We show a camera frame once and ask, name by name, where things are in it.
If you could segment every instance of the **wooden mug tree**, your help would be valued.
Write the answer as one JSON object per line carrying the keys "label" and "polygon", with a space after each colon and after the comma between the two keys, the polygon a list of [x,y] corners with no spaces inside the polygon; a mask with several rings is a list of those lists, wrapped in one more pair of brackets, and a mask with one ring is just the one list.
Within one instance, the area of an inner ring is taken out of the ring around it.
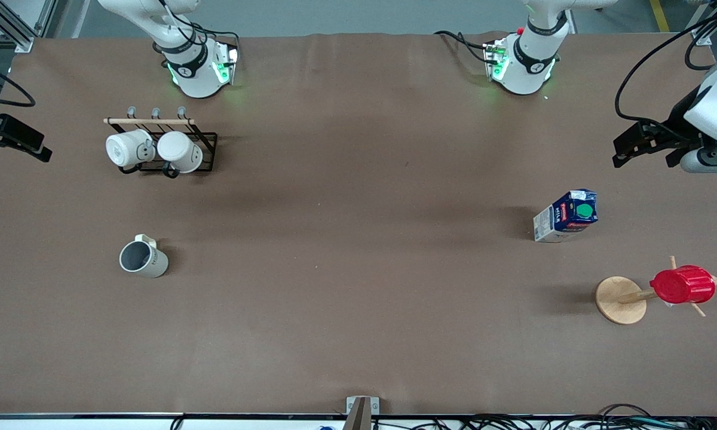
{"label": "wooden mug tree", "polygon": [[642,320],[648,308],[646,300],[661,299],[673,305],[687,303],[705,317],[699,303],[714,296],[717,276],[699,266],[680,266],[670,256],[672,267],[659,272],[650,282],[651,288],[640,286],[621,276],[612,276],[599,283],[595,302],[600,313],[616,324],[634,324]]}

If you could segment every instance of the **mug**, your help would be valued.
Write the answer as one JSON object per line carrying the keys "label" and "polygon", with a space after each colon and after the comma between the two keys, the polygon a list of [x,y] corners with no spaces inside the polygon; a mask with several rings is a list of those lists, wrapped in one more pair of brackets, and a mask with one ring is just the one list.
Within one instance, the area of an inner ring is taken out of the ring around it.
{"label": "mug", "polygon": [[157,250],[156,240],[139,234],[120,251],[120,267],[126,272],[156,278],[167,270],[167,256]]}
{"label": "mug", "polygon": [[151,135],[140,129],[106,138],[106,153],[121,168],[152,161],[156,152]]}
{"label": "mug", "polygon": [[170,168],[179,173],[191,173],[202,164],[202,149],[180,131],[168,131],[157,142],[157,152]]}

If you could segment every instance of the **round wooden base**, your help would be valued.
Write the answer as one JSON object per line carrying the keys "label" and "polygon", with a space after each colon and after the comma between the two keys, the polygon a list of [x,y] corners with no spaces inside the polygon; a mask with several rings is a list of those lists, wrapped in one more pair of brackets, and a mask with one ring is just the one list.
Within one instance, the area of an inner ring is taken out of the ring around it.
{"label": "round wooden base", "polygon": [[595,303],[600,313],[616,324],[634,324],[642,320],[648,305],[645,300],[623,304],[618,299],[625,294],[642,291],[633,281],[621,276],[602,280],[595,290]]}

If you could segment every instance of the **yellow stripe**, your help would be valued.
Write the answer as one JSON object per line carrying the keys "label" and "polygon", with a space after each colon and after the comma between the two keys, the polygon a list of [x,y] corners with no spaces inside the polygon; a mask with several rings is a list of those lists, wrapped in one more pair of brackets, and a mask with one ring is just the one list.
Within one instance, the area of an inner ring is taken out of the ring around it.
{"label": "yellow stripe", "polygon": [[664,15],[664,9],[661,8],[661,2],[659,0],[650,0],[651,9],[653,9],[653,16],[656,18],[656,24],[658,25],[659,32],[668,33],[669,24],[667,24],[667,17]]}

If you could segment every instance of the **black metal rack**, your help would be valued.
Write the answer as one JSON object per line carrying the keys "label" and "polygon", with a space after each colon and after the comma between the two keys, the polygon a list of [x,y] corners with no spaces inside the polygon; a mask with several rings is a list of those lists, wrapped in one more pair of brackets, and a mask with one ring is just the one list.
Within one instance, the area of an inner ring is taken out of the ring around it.
{"label": "black metal rack", "polygon": [[[127,132],[122,125],[132,125],[135,127],[135,130],[143,130],[146,133],[149,133],[154,145],[157,144],[160,137],[164,136],[165,133],[169,133],[170,131],[181,131],[181,133],[185,133],[192,142],[196,144],[199,144],[200,142],[202,143],[202,145],[200,145],[203,154],[202,164],[200,164],[195,172],[213,171],[217,149],[217,133],[206,133],[205,131],[201,131],[194,119],[186,116],[186,108],[183,106],[178,108],[177,119],[161,119],[160,110],[158,108],[154,108],[151,111],[151,119],[138,119],[135,117],[135,107],[131,106],[127,109],[126,118],[116,119],[110,117],[104,119],[104,122],[111,125],[117,133]],[[159,131],[152,130],[149,128],[149,125],[154,128],[158,128]],[[160,158],[159,154],[156,154],[153,161],[145,161],[143,163],[135,164],[135,166],[128,169],[121,167],[118,168],[124,174],[131,174],[137,171],[162,172],[162,174],[170,179],[175,179],[180,173],[172,170],[170,168],[170,161],[165,161]]]}

